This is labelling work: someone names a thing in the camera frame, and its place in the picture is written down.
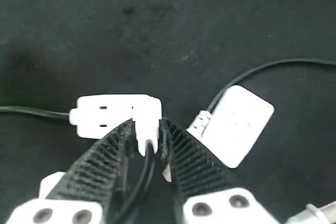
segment textured rubber pad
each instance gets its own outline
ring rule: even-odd
[[[192,196],[242,186],[233,170],[219,161],[202,143],[174,123],[166,122],[171,134],[172,179],[182,203]]]
[[[95,142],[71,166],[47,198],[95,201],[106,213],[121,172],[122,145],[134,134],[133,126],[132,121],[126,121]]]

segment cable connector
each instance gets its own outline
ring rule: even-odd
[[[77,99],[77,108],[70,110],[70,124],[77,126],[77,135],[101,139],[121,123],[135,122],[139,153],[145,156],[145,143],[152,141],[158,151],[161,101],[146,94],[102,94]]]
[[[197,140],[201,141],[203,132],[210,122],[212,115],[210,112],[201,110],[191,123],[187,131]]]

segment dark gray surface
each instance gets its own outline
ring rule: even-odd
[[[78,96],[148,93],[188,126],[238,73],[336,59],[336,0],[0,0],[0,103],[67,111]],[[336,199],[335,70],[281,68],[244,86],[276,112],[238,174],[280,220]],[[66,123],[0,117],[0,222],[91,144]],[[141,223],[173,223],[157,170]]]

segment black power cord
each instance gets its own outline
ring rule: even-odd
[[[120,210],[119,214],[110,222],[111,224],[132,223],[137,216],[141,203],[145,200],[149,185],[152,181],[155,159],[152,141],[146,141],[146,156],[143,170],[132,195]]]
[[[0,113],[20,113],[42,116],[43,118],[51,119],[69,119],[69,113],[41,110],[23,106],[0,106]]]
[[[269,63],[265,63],[263,65],[260,65],[258,67],[252,68],[250,70],[247,70],[237,77],[235,77],[232,81],[230,81],[227,85],[225,85],[220,92],[213,98],[210,105],[206,109],[208,112],[212,113],[218,104],[219,100],[221,99],[222,95],[225,93],[225,91],[233,86],[241,82],[242,80],[246,79],[247,77],[250,77],[252,74],[255,74],[257,72],[260,72],[262,70],[265,70],[270,67],[275,67],[278,65],[285,65],[285,64],[294,64],[294,63],[300,63],[300,64],[312,64],[312,65],[321,65],[321,66],[334,66],[336,67],[336,61],[331,60],[319,60],[319,59],[301,59],[301,58],[293,58],[293,59],[284,59],[284,60],[276,60],[271,61]]]

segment white power adapter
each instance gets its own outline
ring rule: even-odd
[[[146,94],[102,94],[80,97],[77,108],[70,110],[70,124],[77,135],[101,139],[123,122],[135,121],[139,153],[145,156],[145,143],[151,140],[154,152],[159,148],[161,101]]]
[[[236,168],[259,138],[274,107],[241,86],[226,90],[201,142],[226,166]]]

